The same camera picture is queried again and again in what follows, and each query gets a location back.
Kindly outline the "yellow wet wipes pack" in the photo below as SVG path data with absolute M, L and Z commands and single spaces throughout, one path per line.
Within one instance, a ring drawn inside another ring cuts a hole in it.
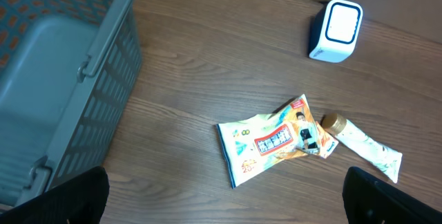
M 320 141 L 306 95 L 281 110 L 217 125 L 231 186 L 291 158 L 318 155 Z

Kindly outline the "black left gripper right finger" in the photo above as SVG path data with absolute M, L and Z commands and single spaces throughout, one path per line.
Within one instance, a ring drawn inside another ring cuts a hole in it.
M 441 224 L 441 213 L 358 167 L 350 167 L 343 184 L 349 224 Z

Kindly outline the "white tube gold cap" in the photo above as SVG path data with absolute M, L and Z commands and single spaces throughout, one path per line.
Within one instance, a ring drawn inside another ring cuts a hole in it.
M 322 127 L 339 142 L 382 171 L 393 183 L 398 182 L 403 154 L 369 137 L 350 120 L 337 113 L 324 116 Z

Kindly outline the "small orange snack packet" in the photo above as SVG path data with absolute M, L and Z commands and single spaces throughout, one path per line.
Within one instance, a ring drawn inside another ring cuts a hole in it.
M 334 149 L 338 146 L 339 141 L 335 139 L 331 134 L 326 132 L 319 122 L 315 122 L 316 129 L 317 129 L 317 135 L 318 135 L 318 145 L 319 145 L 319 152 L 318 155 L 321 158 L 327 158 L 329 157 Z

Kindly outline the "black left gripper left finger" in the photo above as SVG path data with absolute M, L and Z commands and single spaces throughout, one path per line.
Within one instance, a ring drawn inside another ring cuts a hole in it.
M 104 213 L 110 185 L 103 167 L 94 167 L 1 215 L 1 224 L 92 224 Z

